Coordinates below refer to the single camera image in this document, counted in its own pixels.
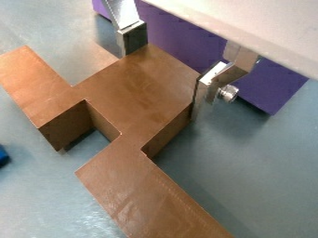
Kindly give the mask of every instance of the metal clamp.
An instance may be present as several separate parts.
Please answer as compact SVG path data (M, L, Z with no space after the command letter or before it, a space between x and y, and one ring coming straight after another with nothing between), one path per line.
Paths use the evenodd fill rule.
M214 103L216 97L226 102L232 102L238 96L239 89L230 86L255 67L259 55L250 49L227 42L223 57L230 63L219 62L196 80L191 120L196 119L203 98L208 103Z
M147 23L139 19L133 0L101 0L115 26L121 57L148 43Z

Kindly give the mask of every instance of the gray floor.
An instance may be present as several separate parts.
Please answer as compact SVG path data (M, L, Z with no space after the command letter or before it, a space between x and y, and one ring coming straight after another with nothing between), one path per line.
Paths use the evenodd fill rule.
M0 0L0 53L29 45L69 84L117 54L111 23L91 1ZM238 100L204 105L156 163L242 238L318 236L318 82L275 117ZM55 152L0 88L0 237L124 237L75 177L108 144L95 131Z

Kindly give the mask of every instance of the blue object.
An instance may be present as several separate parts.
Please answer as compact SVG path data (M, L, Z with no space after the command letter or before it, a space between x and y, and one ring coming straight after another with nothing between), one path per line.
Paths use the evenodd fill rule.
M9 161L9 156L5 152L4 147L0 145L0 166L4 165Z

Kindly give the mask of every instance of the h-shaped cardboard structure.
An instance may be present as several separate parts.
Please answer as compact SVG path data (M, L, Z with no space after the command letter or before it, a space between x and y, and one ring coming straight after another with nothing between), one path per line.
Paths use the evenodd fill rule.
M24 46L0 84L55 150L95 127L112 142L76 175L128 237L232 237L151 161L190 122L199 74L147 45L69 86Z

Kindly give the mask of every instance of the purple wall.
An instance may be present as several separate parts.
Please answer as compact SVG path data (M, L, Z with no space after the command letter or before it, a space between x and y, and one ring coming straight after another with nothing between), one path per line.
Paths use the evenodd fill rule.
M108 18L100 0L92 1L95 11ZM199 73L215 61L222 60L224 39L140 0L135 0L135 3L140 19L148 24L148 39L152 44ZM306 82L306 77L263 59L235 85L239 96L274 115Z

